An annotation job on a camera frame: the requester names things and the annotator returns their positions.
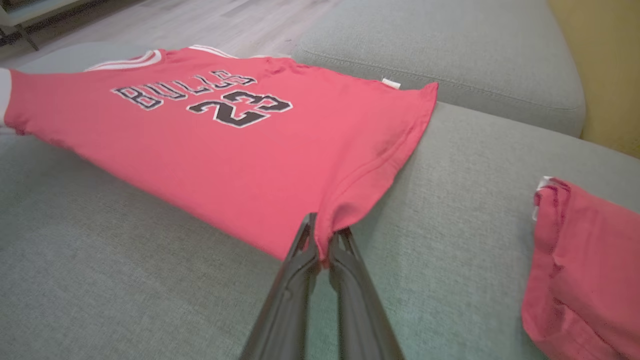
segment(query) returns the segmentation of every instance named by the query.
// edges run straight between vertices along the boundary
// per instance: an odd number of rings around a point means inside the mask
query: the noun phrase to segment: red fabric
[[[552,360],[640,359],[640,215],[558,179],[535,203],[524,329]]]
[[[332,232],[364,217],[413,152],[437,84],[396,90],[289,58],[213,52],[160,50],[78,74],[12,70],[4,121],[280,259],[318,211],[324,258]],[[205,101],[218,104],[189,110]],[[246,111],[267,116],[241,126]]]

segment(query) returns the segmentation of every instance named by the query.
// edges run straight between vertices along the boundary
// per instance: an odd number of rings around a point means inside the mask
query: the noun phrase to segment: white furniture
[[[34,49],[38,50],[38,46],[33,42],[29,34],[27,34],[22,23],[43,15],[52,15],[56,13],[56,10],[60,11],[64,8],[76,6],[87,1],[89,0],[36,0],[18,5],[18,7],[9,11],[0,8],[0,25],[16,28],[22,37],[24,37]]]

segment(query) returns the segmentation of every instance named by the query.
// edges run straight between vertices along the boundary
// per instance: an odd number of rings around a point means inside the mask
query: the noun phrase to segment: sofa cushion
[[[77,45],[22,70],[144,50]],[[71,152],[0,140],[0,359],[237,359],[278,261]],[[407,359],[545,358],[520,319],[542,175],[640,211],[640,160],[436,106],[395,185],[353,226]],[[309,359],[338,358],[336,302],[323,272]]]
[[[584,95],[544,0],[343,0],[293,58],[449,104],[579,136]]]

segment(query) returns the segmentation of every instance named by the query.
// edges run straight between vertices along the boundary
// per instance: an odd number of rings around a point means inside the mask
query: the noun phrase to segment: folded red cloth
[[[522,323],[552,360],[640,359],[640,215],[549,179]]]

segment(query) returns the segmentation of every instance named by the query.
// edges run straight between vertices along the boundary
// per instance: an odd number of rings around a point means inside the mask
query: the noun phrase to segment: yellow wall
[[[640,0],[548,2],[582,80],[582,138],[640,158]]]

